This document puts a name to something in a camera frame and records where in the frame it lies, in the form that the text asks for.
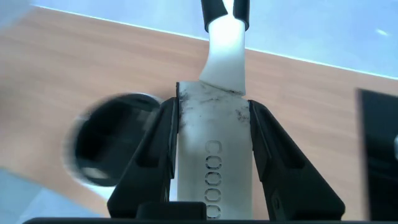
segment white object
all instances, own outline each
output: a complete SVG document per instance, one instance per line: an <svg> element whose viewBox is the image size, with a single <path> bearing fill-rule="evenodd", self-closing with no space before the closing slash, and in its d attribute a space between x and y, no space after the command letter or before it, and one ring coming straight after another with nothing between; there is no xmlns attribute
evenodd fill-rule
<svg viewBox="0 0 398 224"><path fill-rule="evenodd" d="M199 82L180 82L177 200L205 202L208 219L252 219L252 142L245 95L245 25L228 15L209 24Z"/></svg>
<svg viewBox="0 0 398 224"><path fill-rule="evenodd" d="M180 82L178 201L209 219L252 219L249 103L202 82Z"/></svg>
<svg viewBox="0 0 398 224"><path fill-rule="evenodd" d="M228 15L208 26L209 56L199 80L226 91L246 94L244 76L244 22L233 16L233 1L224 1Z"/></svg>

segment smudge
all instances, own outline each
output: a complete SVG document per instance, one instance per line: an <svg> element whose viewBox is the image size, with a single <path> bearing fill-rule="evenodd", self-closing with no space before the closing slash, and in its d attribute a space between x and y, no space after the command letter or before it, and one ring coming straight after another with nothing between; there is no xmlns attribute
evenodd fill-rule
<svg viewBox="0 0 398 224"><path fill-rule="evenodd" d="M211 102L211 101L220 101L221 99L220 98L210 98L210 99L208 99L208 100L201 100L201 101L199 101L199 103L200 104L204 104L204 103L207 103L207 102Z"/></svg>
<svg viewBox="0 0 398 224"><path fill-rule="evenodd" d="M237 116L238 116L238 121L242 122L242 123L247 123L249 121L249 117L246 115L242 114L242 111L240 110L235 110Z"/></svg>

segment wooden table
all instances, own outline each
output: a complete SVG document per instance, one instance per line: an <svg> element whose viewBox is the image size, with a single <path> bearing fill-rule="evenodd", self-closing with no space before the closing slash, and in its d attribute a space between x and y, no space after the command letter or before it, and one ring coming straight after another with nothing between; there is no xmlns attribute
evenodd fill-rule
<svg viewBox="0 0 398 224"><path fill-rule="evenodd" d="M162 98L196 80L208 42L47 9L0 33L0 166L98 213L105 201L63 167L74 119L115 93ZM398 95L398 81L246 51L247 98L274 113L346 204L346 220L367 219L356 89ZM254 216L267 218L258 175Z"/></svg>

